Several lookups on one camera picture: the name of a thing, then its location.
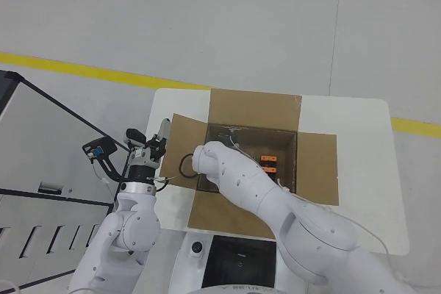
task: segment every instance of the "open cardboard box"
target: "open cardboard box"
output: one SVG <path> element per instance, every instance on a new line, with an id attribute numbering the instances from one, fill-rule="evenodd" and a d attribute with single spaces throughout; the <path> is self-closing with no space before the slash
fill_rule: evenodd
<path id="1" fill-rule="evenodd" d="M 160 176 L 176 176 L 170 184 L 196 190 L 188 227 L 274 238 L 265 223 L 216 193 L 202 177 L 179 174 L 184 155 L 232 127 L 236 143 L 248 154 L 274 152 L 283 185 L 310 201 L 338 205 L 337 138 L 298 132 L 300 114 L 301 96 L 212 89 L 207 123 L 173 115 Z M 195 173 L 190 158 L 182 170 Z"/>

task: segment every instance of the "white table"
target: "white table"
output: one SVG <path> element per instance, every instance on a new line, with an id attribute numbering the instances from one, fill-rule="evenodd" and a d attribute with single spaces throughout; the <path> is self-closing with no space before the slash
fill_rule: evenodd
<path id="1" fill-rule="evenodd" d="M 209 90 L 159 89 L 146 134 L 157 133 L 162 119 L 172 119 L 174 113 L 207 122 L 209 95 Z M 302 96 L 299 131 L 337 135 L 340 204 L 332 209 L 380 236 L 391 254 L 408 254 L 404 203 L 387 103 L 380 99 Z M 219 234 L 187 227 L 194 192 L 168 185 L 157 194 L 155 212 L 162 228 Z M 361 229 L 358 232 L 362 247 L 384 253 L 377 240 Z"/>

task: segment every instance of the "yellow tape line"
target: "yellow tape line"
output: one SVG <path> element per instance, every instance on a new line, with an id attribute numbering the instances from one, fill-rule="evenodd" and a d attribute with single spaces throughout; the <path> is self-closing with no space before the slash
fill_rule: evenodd
<path id="1" fill-rule="evenodd" d="M 123 71 L 113 71 L 104 68 L 95 68 L 88 65 L 77 65 L 56 60 L 46 60 L 37 57 L 28 57 L 11 53 L 0 52 L 0 62 L 11 65 L 26 66 L 28 68 L 38 68 L 46 71 L 55 71 L 62 74 L 72 74 L 74 76 L 84 76 L 87 78 L 101 79 L 104 81 L 119 82 L 122 84 L 160 89 L 162 87 L 175 89 L 194 89 L 209 90 L 211 87 L 177 82 L 169 79 L 143 76 L 135 73 L 125 73 Z M 406 132 L 415 135 L 436 137 L 441 139 L 441 125 L 411 121 L 403 118 L 391 118 L 392 128 L 397 132 Z"/>
<path id="2" fill-rule="evenodd" d="M 135 73 L 125 73 L 123 71 L 113 71 L 104 68 L 95 68 L 88 65 L 77 65 L 67 62 L 46 60 L 37 57 L 28 57 L 24 55 L 10 54 L 0 52 L 0 62 L 12 65 L 26 66 L 28 68 L 39 68 L 46 71 L 55 71 L 62 74 L 72 74 L 74 76 L 84 76 L 93 79 L 102 79 L 111 82 L 120 82 L 128 85 L 149 87 L 160 89 L 169 87 L 175 89 L 195 89 L 208 90 L 211 87 L 195 85 L 185 82 L 177 82 L 169 79 L 159 79 L 152 76 L 143 76 Z"/>
<path id="3" fill-rule="evenodd" d="M 391 118 L 391 121 L 394 131 L 441 139 L 440 124 L 411 121 L 403 118 Z"/>

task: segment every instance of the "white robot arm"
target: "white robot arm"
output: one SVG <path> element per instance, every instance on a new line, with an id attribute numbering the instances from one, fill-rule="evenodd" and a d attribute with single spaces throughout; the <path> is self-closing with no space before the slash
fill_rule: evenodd
<path id="1" fill-rule="evenodd" d="M 118 209 L 101 224 L 73 273 L 68 293 L 132 293 L 160 233 L 154 212 L 154 176 L 166 151 L 170 127 L 171 122 L 165 119 L 158 134 L 149 141 L 136 129 L 127 129 L 124 141 L 131 149 L 128 178 L 119 175 L 110 162 L 109 155 L 116 151 L 111 138 L 103 137 L 83 146 L 92 163 L 97 160 L 108 177 L 123 183 Z"/>
<path id="2" fill-rule="evenodd" d="M 285 264 L 305 281 L 329 284 L 335 294 L 416 293 L 357 247 L 350 222 L 295 197 L 240 152 L 220 142 L 198 146 L 193 170 L 205 173 L 233 204 L 269 225 Z"/>

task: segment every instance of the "black wire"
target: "black wire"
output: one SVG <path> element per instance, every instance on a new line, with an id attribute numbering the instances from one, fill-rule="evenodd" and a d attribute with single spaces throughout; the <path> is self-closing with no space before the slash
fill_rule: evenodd
<path id="1" fill-rule="evenodd" d="M 187 159 L 189 156 L 193 156 L 193 153 L 188 153 L 188 154 L 186 154 L 186 155 L 183 156 L 182 161 L 179 162 L 178 171 L 179 171 L 179 173 L 180 173 L 183 177 L 188 178 L 188 179 L 192 179 L 192 178 L 194 178 L 195 176 L 197 176 L 198 174 L 196 173 L 196 174 L 193 174 L 192 176 L 187 176 L 187 175 L 185 175 L 185 174 L 183 173 L 183 171 L 182 171 L 183 162 L 184 162 L 184 160 Z"/>
<path id="2" fill-rule="evenodd" d="M 157 192 L 160 192 L 161 190 L 165 189 L 165 187 L 167 187 L 169 181 L 170 181 L 170 179 L 167 179 L 165 181 L 165 183 L 163 184 L 163 186 L 160 189 L 157 189 Z"/>

